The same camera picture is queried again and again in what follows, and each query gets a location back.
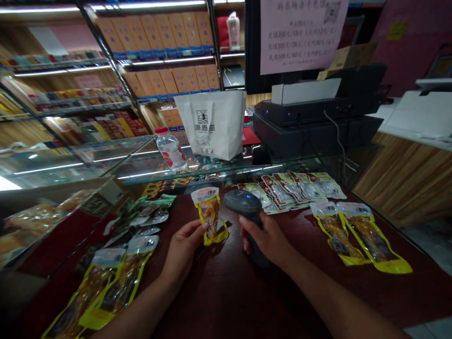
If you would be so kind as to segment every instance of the wooden counter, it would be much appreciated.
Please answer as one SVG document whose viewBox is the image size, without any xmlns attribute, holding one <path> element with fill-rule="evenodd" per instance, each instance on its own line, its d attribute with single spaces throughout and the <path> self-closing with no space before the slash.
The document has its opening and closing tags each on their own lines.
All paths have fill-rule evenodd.
<svg viewBox="0 0 452 339">
<path fill-rule="evenodd" d="M 452 216 L 452 152 L 377 132 L 384 145 L 353 193 L 396 227 Z"/>
</svg>

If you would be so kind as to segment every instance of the hand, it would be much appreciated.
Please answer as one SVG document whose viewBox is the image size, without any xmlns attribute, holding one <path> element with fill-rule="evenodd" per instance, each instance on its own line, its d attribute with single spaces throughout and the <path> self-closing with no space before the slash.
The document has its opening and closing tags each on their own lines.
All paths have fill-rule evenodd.
<svg viewBox="0 0 452 339">
<path fill-rule="evenodd" d="M 263 210 L 259 213 L 263 229 L 261 230 L 251 220 L 244 216 L 239 216 L 240 235 L 243 238 L 243 248 L 245 252 L 251 254 L 252 247 L 248 240 L 249 233 L 262 253 L 275 265 L 284 270 L 285 266 L 291 262 L 291 256 L 296 250 L 289 244 L 284 234 L 281 232 L 276 221 L 269 217 Z"/>
<path fill-rule="evenodd" d="M 208 226 L 208 223 L 201 225 L 199 219 L 193 220 L 174 233 L 161 272 L 163 279 L 178 288 L 182 285 L 192 267 L 194 251 L 202 244 Z"/>
</svg>

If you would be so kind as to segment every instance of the barcode scanner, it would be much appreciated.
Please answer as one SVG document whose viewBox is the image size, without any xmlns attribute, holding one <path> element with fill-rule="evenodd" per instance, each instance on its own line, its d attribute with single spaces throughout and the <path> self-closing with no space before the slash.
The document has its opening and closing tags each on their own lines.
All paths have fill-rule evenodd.
<svg viewBox="0 0 452 339">
<path fill-rule="evenodd" d="M 262 204 L 258 197 L 244 190 L 233 190 L 225 194 L 225 205 L 231 211 L 243 215 L 245 218 L 251 220 L 260 229 L 263 228 L 262 221 L 260 220 L 259 213 L 262 209 Z M 270 266 L 270 261 L 262 253 L 259 246 L 253 237 L 248 234 L 248 239 L 253 248 L 251 253 L 251 259 L 261 266 L 267 268 Z"/>
</svg>

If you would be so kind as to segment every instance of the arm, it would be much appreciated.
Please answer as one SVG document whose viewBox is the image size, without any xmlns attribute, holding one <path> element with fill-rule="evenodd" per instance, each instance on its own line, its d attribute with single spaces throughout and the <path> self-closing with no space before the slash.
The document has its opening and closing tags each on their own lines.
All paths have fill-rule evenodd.
<svg viewBox="0 0 452 339">
<path fill-rule="evenodd" d="M 335 339 L 409 338 L 401 329 L 363 303 L 357 296 L 301 256 L 287 241 L 275 220 L 260 213 L 264 229 L 240 216 L 245 251 L 247 231 L 265 256 L 298 285 Z"/>
<path fill-rule="evenodd" d="M 136 339 L 149 338 L 190 272 L 194 251 L 202 244 L 207 226 L 194 220 L 177 231 L 160 276 L 93 338 L 129 338 L 132 334 Z"/>
</svg>

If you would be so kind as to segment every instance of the left hand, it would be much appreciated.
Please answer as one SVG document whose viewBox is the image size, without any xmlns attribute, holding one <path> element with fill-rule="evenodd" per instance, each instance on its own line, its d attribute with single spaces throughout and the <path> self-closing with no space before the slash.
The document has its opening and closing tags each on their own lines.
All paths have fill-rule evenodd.
<svg viewBox="0 0 452 339">
<path fill-rule="evenodd" d="M 201 225 L 199 219 L 193 220 L 174 233 L 169 244 L 165 266 L 161 272 L 162 278 L 180 287 L 190 272 L 194 251 L 202 244 L 203 235 L 208 226 L 208 223 Z"/>
</svg>

